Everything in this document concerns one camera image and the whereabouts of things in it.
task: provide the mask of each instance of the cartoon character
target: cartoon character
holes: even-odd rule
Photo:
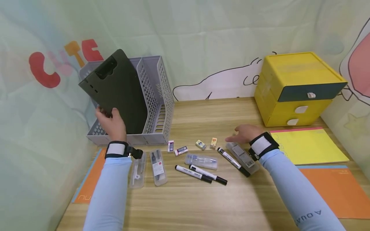
[[[262,59],[257,57],[246,66],[219,71],[198,84],[177,86],[172,93],[177,101],[251,97],[262,63]]]
[[[370,106],[370,19],[360,31],[352,49],[340,64],[340,74],[348,80],[341,94],[346,101],[354,95]]]

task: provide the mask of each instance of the dark green drawer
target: dark green drawer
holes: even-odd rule
[[[333,84],[285,86],[280,94],[278,102],[334,99],[334,97],[337,96],[346,85],[347,83],[344,82]],[[309,92],[314,93],[316,97],[310,99],[307,95]]]

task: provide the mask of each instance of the hand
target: hand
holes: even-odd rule
[[[112,141],[127,142],[126,125],[123,122],[120,112],[117,108],[112,109],[112,117],[109,118],[105,112],[97,107],[95,110],[96,118],[100,122],[101,127],[108,133]]]
[[[239,132],[237,135],[227,137],[226,142],[238,142],[240,144],[249,143],[263,133],[262,128],[251,124],[242,124],[235,128]]]

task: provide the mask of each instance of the desk organizer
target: desk organizer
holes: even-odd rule
[[[269,55],[254,96],[266,127],[311,125],[346,85],[313,52]]]
[[[127,135],[127,142],[131,146],[167,145],[172,116],[174,113],[174,99],[167,80],[166,70],[161,56],[130,58],[136,68],[148,109],[148,117],[142,134]],[[81,80],[89,75],[103,61],[88,62],[80,69],[78,75]],[[105,146],[111,141],[107,133],[95,121],[87,138],[98,146]]]

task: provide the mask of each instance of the arm sleeve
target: arm sleeve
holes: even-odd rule
[[[300,230],[345,230],[308,179],[280,150],[269,151],[261,157],[260,163],[270,173]]]
[[[130,157],[107,158],[87,210],[84,231],[122,231]]]

